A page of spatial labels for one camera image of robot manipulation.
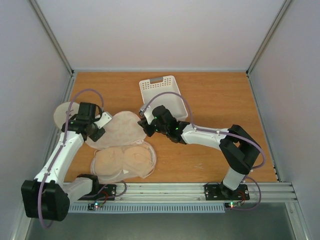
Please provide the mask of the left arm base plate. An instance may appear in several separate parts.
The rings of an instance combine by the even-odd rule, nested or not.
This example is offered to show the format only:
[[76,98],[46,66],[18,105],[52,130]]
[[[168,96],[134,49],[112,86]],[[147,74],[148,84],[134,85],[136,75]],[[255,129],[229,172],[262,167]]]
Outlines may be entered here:
[[96,201],[99,199],[104,200],[107,196],[112,197],[116,195],[116,184],[100,184],[97,191],[89,193],[79,199],[79,201]]

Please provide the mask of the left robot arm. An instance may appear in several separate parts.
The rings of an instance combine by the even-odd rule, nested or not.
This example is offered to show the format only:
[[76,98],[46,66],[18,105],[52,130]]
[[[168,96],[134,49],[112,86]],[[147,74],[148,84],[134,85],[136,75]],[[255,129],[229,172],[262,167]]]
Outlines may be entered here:
[[33,180],[25,180],[21,194],[25,214],[41,221],[62,221],[70,205],[83,198],[96,199],[101,193],[98,177],[80,174],[64,185],[67,171],[86,140],[98,141],[112,115],[94,103],[65,102],[53,114],[60,127],[59,140],[49,159]]

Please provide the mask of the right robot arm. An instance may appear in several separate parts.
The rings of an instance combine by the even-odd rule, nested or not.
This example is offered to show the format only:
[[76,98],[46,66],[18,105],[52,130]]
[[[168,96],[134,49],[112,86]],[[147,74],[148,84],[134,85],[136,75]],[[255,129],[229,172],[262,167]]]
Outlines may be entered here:
[[242,180],[253,170],[261,154],[260,145],[239,125],[223,129],[200,127],[177,120],[163,105],[154,109],[143,106],[139,115],[138,125],[148,137],[160,133],[176,144],[201,145],[221,151],[229,169],[219,184],[218,192],[226,200],[238,193]]

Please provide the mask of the floral mesh laundry bag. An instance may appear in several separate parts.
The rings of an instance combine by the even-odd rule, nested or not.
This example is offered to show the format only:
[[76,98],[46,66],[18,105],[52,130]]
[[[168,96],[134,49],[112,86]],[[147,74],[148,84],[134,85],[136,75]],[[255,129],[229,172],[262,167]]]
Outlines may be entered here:
[[94,142],[90,138],[88,138],[85,143],[91,148],[95,149],[94,157],[96,151],[103,150],[109,147],[129,146],[137,144],[147,144],[151,146],[151,144],[145,141],[147,135],[138,125],[139,120],[140,118],[135,113],[130,111],[121,111],[114,115],[112,120],[103,127],[105,130],[105,134],[98,141]]

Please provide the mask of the aluminium mounting rail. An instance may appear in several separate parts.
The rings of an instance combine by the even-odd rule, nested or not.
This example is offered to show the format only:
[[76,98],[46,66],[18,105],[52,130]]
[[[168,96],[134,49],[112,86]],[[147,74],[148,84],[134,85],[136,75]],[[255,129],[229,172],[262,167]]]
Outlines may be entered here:
[[[286,203],[298,201],[291,183],[246,181],[250,200],[256,203],[261,192],[262,203]],[[126,192],[115,198],[116,203],[202,203],[205,182],[185,183],[127,183]]]

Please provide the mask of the pink bra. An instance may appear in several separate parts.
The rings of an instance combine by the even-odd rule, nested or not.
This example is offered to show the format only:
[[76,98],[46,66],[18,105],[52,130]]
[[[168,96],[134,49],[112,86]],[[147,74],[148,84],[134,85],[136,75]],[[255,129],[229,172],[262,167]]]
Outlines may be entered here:
[[156,162],[154,149],[146,143],[113,146],[96,151],[90,170],[101,183],[115,183],[147,178],[153,173]]

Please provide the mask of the white round mesh laundry bag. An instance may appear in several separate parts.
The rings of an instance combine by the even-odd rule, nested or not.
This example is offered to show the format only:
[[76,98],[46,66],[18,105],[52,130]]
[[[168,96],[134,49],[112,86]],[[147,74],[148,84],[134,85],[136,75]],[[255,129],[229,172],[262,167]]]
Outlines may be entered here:
[[63,124],[66,122],[66,117],[68,116],[68,119],[70,119],[73,115],[78,113],[79,110],[79,104],[74,102],[70,108],[70,111],[68,113],[70,102],[64,102],[60,104],[53,113],[53,120],[56,125],[56,127],[61,130]]

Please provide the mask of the right aluminium frame post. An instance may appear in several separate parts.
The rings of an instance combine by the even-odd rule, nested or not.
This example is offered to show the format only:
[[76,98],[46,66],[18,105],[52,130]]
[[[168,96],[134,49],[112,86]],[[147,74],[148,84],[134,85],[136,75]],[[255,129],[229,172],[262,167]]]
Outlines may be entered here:
[[271,26],[269,27],[265,37],[263,38],[257,52],[255,53],[248,69],[246,70],[246,76],[249,78],[252,71],[258,64],[258,61],[262,57],[262,54],[266,50],[269,42],[271,41],[272,37],[274,36],[275,32],[277,31],[279,25],[281,24],[283,18],[285,17],[287,11],[289,10],[290,6],[292,5],[294,1],[293,0],[284,0],[282,5],[280,6],[279,11],[277,12],[274,20],[271,23]]

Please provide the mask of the left aluminium frame post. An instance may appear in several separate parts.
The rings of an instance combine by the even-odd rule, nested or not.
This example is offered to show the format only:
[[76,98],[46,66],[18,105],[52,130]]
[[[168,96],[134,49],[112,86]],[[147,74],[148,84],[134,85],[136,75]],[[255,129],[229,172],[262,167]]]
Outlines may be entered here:
[[51,41],[51,43],[54,46],[58,56],[62,60],[67,72],[72,77],[74,74],[74,70],[72,69],[71,64],[69,63],[69,61],[68,61],[64,51],[62,50],[54,32],[52,31],[52,28],[50,27],[49,22],[47,21],[38,1],[37,0],[29,0],[28,2],[30,3],[31,7],[33,8],[38,20],[40,21],[41,25],[43,26],[49,40]]

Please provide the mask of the aluminium frame post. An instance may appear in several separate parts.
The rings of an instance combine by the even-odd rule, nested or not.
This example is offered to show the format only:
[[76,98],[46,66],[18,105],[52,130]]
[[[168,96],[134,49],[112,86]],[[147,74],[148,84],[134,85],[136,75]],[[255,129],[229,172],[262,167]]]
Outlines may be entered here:
[[49,40],[51,41],[51,43],[54,46],[58,56],[62,60],[67,72],[72,77],[74,74],[74,70],[72,69],[71,64],[69,63],[69,61],[68,61],[64,51],[62,50],[54,32],[52,31],[52,28],[50,27],[49,22],[47,21],[38,1],[37,0],[29,0],[28,2],[30,3],[31,7],[33,8],[38,20],[40,21],[41,25],[43,26]]
[[262,54],[266,50],[269,42],[271,41],[272,37],[274,36],[275,32],[277,31],[279,25],[281,24],[283,18],[285,17],[287,11],[289,10],[290,6],[292,5],[294,1],[293,0],[284,0],[282,5],[280,6],[279,11],[277,12],[274,20],[271,23],[271,26],[269,27],[265,37],[263,38],[257,52],[255,53],[248,69],[246,70],[246,76],[249,78],[252,71],[258,64],[258,61],[262,57]]

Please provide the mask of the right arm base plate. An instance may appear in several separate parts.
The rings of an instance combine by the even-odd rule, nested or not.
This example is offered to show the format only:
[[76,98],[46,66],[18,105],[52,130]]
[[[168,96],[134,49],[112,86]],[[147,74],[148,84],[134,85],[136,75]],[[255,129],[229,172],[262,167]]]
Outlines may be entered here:
[[218,182],[209,182],[203,187],[204,196],[207,201],[250,200],[249,190],[246,184],[240,184],[236,190],[230,190]]

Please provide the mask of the white plastic basket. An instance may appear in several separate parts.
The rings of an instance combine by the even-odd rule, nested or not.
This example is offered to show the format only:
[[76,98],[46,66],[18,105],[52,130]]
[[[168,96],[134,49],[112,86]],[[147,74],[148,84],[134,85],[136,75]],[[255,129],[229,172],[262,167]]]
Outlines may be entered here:
[[[156,95],[164,92],[181,94],[173,75],[141,80],[139,82],[139,88],[144,105],[148,104]],[[169,93],[158,96],[152,101],[149,107],[154,109],[160,105],[165,106],[179,121],[185,121],[188,117],[184,101],[175,94]]]

